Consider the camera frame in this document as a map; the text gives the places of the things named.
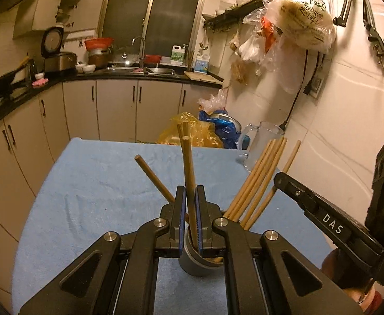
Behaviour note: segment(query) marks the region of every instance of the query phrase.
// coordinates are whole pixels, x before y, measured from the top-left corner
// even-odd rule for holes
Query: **white bowl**
[[[84,71],[83,71],[83,67],[84,66],[87,66],[87,64],[77,64],[77,65],[75,65],[75,67],[76,67],[76,69],[77,69],[77,72],[78,73],[83,73]]]
[[[84,73],[92,73],[96,69],[96,65],[86,65],[83,66],[83,72]]]

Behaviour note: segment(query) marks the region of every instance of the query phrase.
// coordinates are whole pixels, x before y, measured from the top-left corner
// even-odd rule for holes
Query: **power cord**
[[[300,95],[301,89],[303,87],[304,79],[306,77],[307,58],[308,58],[308,56],[309,56],[309,51],[306,50],[306,60],[304,61],[303,80],[301,81],[300,89],[297,92],[297,96],[294,98],[294,102],[293,102],[293,105],[291,105],[291,109],[290,109],[290,112],[288,113],[287,119],[279,126],[279,128],[282,129],[283,132],[285,132],[285,130],[287,130],[288,121],[290,120],[291,113],[293,111],[294,105],[296,104],[298,96]]]

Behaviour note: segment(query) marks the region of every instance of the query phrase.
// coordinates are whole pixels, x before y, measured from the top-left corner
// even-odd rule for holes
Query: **gray cup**
[[[185,235],[183,254],[179,258],[180,267],[189,275],[195,277],[209,276],[223,267],[223,263],[215,263],[202,258],[192,245],[192,237],[189,227]]]

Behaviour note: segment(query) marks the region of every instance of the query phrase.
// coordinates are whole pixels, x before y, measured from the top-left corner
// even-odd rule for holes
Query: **frying pan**
[[[17,72],[21,71],[25,67],[28,61],[29,61],[29,57],[26,57],[16,70],[8,72],[0,77],[0,95],[3,95],[6,92],[12,90],[11,82],[14,80],[14,77],[17,74]]]

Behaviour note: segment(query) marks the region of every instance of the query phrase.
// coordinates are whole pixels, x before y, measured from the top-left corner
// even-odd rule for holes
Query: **table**
[[[105,232],[136,231],[159,216],[167,201],[134,161],[137,154],[171,193],[184,185],[179,146],[81,139],[69,143],[37,195],[18,245],[14,314]],[[193,148],[196,182],[221,209],[228,207],[248,175],[237,156],[237,150]],[[321,231],[280,191],[251,230],[269,229],[317,267],[331,251]],[[197,278],[186,274],[176,259],[160,259],[154,314],[196,313],[227,314],[223,270]]]

